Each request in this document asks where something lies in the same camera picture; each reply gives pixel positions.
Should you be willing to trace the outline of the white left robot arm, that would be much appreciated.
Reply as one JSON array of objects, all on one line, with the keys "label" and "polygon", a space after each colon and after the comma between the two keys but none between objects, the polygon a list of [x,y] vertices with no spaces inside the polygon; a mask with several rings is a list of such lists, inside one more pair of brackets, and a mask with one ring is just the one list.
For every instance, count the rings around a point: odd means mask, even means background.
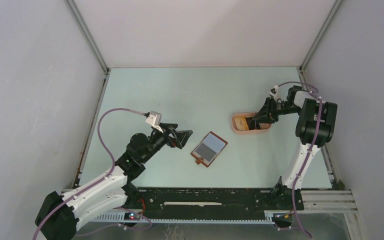
[{"label": "white left robot arm", "polygon": [[192,130],[177,130],[176,123],[162,123],[150,135],[134,134],[126,151],[114,165],[90,182],[73,190],[49,193],[35,224],[47,240],[71,240],[86,223],[114,208],[133,208],[138,202],[132,184],[149,161],[164,146],[182,149]]}]

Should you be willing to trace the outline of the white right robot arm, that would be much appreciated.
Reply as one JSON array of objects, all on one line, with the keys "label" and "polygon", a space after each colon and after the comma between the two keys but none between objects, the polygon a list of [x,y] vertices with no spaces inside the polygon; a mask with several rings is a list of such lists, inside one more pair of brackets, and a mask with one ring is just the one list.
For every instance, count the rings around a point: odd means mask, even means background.
[{"label": "white right robot arm", "polygon": [[274,124],[280,116],[298,114],[295,136],[297,149],[286,172],[280,176],[271,191],[271,204],[284,209],[302,188],[304,175],[314,156],[331,141],[334,135],[338,105],[316,96],[318,90],[306,91],[297,82],[292,82],[287,97],[280,97],[279,85],[274,86],[262,108],[250,119],[255,125]]}]

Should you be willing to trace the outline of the brown leather card holder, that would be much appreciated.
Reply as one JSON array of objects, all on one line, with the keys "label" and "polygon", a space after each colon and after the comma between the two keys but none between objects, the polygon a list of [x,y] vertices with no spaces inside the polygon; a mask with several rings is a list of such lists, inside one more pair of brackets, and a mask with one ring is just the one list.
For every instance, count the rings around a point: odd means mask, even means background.
[{"label": "brown leather card holder", "polygon": [[193,149],[190,155],[195,159],[197,165],[209,168],[227,145],[228,142],[226,140],[210,131]]}]

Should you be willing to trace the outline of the pink plastic tray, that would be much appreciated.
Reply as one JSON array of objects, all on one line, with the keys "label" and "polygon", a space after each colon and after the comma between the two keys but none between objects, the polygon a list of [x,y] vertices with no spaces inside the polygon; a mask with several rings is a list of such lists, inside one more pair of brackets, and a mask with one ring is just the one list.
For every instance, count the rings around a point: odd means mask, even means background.
[{"label": "pink plastic tray", "polygon": [[262,134],[269,131],[271,123],[257,123],[253,120],[256,112],[235,113],[231,117],[232,131],[238,135]]}]

